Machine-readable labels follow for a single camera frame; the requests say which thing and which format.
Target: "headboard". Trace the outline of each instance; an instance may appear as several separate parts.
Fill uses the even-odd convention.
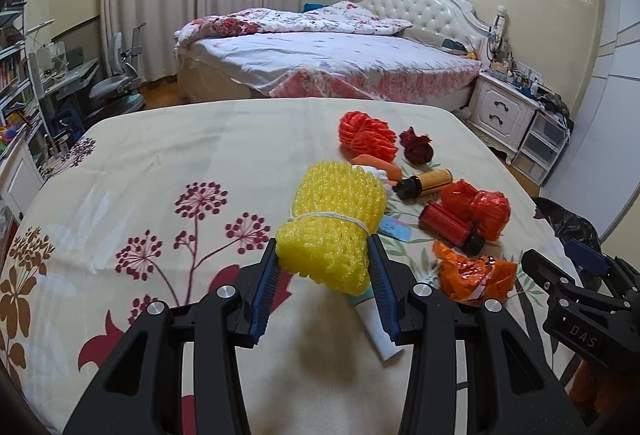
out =
[[[479,53],[484,66],[490,64],[487,51],[489,25],[480,21],[467,0],[350,0],[385,18],[401,18],[416,28],[428,30],[469,46]],[[498,13],[505,14],[504,7]]]

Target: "orange plastic bag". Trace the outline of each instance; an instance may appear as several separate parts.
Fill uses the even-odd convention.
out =
[[[496,241],[511,217],[509,200],[499,191],[478,191],[465,180],[442,190],[442,207],[471,222],[485,240]]]
[[[433,254],[440,260],[440,287],[454,301],[475,304],[494,299],[503,302],[515,283],[517,265],[510,261],[488,256],[474,261],[437,240],[433,242]]]

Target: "tablecloth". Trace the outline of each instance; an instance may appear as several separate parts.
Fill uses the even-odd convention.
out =
[[[477,188],[499,190],[511,220],[486,252],[518,261],[537,249],[575,275],[561,244],[490,151],[450,113],[428,106],[335,98],[210,102],[107,119],[90,129],[25,216],[0,277],[0,359],[54,433],[145,304],[199,300],[260,259],[289,216],[306,169],[342,159],[339,118],[362,110],[396,132],[433,139],[434,163]],[[399,154],[405,173],[416,173]],[[390,201],[414,226],[386,240],[418,280],[433,266],[420,206]],[[542,332],[546,296],[518,270],[507,308],[557,375],[570,352]],[[189,351],[186,362],[190,360]],[[381,363],[347,298],[282,275],[266,335],[238,349],[255,434],[395,434],[411,350]],[[465,368],[458,370],[459,404]],[[185,433],[193,433],[191,375],[183,376]],[[460,407],[457,431],[464,433]]]

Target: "white nightstand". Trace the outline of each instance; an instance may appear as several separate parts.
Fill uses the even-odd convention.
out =
[[[522,95],[506,82],[482,72],[469,102],[467,126],[487,146],[506,153],[511,164],[536,110],[537,101]]]

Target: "blue object on bed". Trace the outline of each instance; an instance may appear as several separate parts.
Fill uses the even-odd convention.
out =
[[[305,8],[302,12],[309,12],[310,10],[321,9],[322,7],[326,7],[326,5],[322,5],[321,3],[305,3]]]

